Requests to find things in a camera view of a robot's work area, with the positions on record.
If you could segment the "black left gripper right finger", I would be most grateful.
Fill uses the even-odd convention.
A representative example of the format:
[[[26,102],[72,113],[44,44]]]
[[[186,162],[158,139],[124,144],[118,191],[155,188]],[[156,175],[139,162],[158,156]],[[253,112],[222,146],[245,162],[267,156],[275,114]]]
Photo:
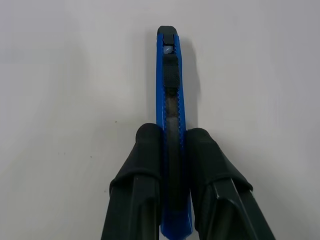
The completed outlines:
[[[199,240],[276,240],[252,185],[210,134],[190,129],[185,146]]]

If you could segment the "blue pen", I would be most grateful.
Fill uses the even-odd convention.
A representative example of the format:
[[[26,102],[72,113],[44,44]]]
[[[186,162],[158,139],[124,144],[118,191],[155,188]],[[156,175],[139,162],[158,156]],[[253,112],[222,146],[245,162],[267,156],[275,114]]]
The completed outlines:
[[[177,30],[162,25],[156,34],[156,124],[163,135],[163,208],[161,233],[185,240],[193,232],[185,160],[185,103],[182,51]]]

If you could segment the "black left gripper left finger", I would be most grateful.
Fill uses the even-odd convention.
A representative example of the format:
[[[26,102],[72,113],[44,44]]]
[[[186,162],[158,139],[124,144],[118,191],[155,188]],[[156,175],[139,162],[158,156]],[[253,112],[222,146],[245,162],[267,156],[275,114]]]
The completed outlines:
[[[143,124],[109,185],[100,240],[159,240],[162,208],[162,129]]]

